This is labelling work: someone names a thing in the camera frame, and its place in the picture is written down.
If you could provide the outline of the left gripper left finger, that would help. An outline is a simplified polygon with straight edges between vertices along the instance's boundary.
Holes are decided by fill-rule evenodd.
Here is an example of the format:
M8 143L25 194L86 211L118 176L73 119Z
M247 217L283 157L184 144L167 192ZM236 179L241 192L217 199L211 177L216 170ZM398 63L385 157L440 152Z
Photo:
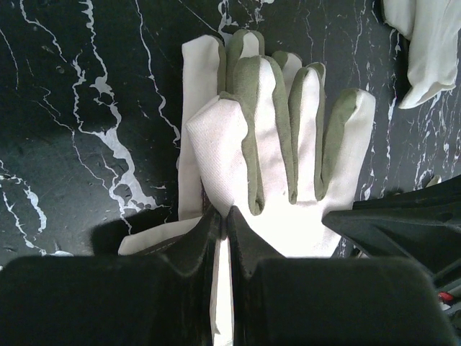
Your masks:
M162 252L21 257L1 271L3 345L211 345L220 214Z

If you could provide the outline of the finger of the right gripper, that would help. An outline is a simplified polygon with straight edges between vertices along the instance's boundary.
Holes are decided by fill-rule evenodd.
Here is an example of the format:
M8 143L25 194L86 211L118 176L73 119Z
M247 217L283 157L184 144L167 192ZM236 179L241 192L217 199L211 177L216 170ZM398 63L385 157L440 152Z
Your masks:
M437 288L460 286L460 178L331 211L323 224L368 257L405 257Z

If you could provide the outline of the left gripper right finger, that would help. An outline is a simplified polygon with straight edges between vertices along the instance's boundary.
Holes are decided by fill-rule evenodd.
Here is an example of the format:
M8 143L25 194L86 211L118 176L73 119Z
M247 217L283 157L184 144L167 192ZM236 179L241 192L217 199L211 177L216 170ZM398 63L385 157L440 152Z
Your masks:
M235 345L452 345L433 285L404 259L286 258L237 207L230 244Z

